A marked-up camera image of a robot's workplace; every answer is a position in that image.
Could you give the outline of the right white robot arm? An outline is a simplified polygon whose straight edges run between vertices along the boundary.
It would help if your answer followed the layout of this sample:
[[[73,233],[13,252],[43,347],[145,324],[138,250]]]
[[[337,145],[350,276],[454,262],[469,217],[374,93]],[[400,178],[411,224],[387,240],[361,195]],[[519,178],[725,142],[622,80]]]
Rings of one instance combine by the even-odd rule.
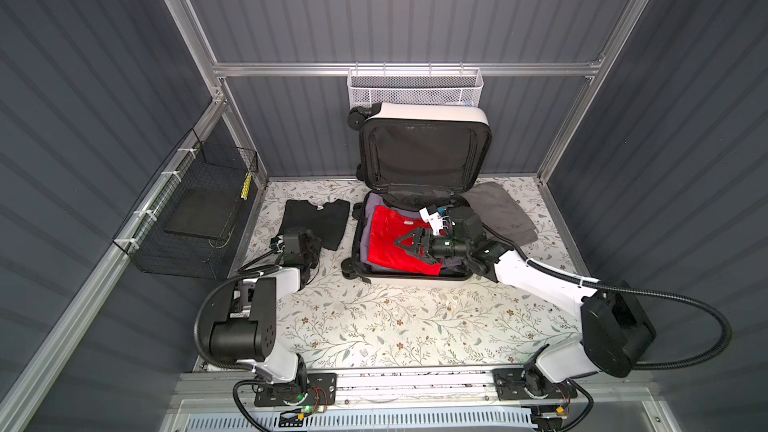
[[[473,273],[527,292],[567,316],[567,338],[541,346],[523,366],[528,395],[543,398],[569,379],[605,373],[627,376],[656,338],[639,300],[627,291],[557,271],[526,256],[516,244],[485,236],[460,240],[417,229],[395,244],[429,264],[458,259]]]

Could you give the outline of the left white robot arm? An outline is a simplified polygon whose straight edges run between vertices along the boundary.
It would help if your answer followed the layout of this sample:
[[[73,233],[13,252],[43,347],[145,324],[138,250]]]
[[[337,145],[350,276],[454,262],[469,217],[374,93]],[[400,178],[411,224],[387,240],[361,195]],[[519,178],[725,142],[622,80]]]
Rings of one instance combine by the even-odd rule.
[[[276,238],[278,262],[256,259],[204,299],[193,325],[198,355],[215,367],[246,370],[269,383],[294,383],[305,374],[299,354],[278,341],[278,302],[303,290],[321,252],[315,234],[293,228]]]

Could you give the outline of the black t-shirt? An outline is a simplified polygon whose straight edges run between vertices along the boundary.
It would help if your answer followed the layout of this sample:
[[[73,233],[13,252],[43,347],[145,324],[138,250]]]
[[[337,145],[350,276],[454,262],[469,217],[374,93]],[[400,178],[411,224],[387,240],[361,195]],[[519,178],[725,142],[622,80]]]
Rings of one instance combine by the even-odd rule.
[[[337,251],[345,233],[351,204],[337,199],[320,206],[307,200],[288,200],[285,204],[279,235],[288,230],[311,230],[321,241],[323,248]]]

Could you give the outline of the purple jeans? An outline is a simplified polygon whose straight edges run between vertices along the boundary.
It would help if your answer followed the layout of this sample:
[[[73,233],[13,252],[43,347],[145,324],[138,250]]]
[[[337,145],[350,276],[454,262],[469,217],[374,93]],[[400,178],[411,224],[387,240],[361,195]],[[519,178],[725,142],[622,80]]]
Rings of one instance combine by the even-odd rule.
[[[465,204],[453,201],[445,206]],[[472,275],[467,258],[429,264],[408,256],[395,245],[401,236],[414,229],[428,229],[433,235],[428,224],[420,218],[419,211],[394,207],[375,192],[365,197],[361,207],[353,254],[346,268],[350,274],[371,283],[386,280],[463,282]]]

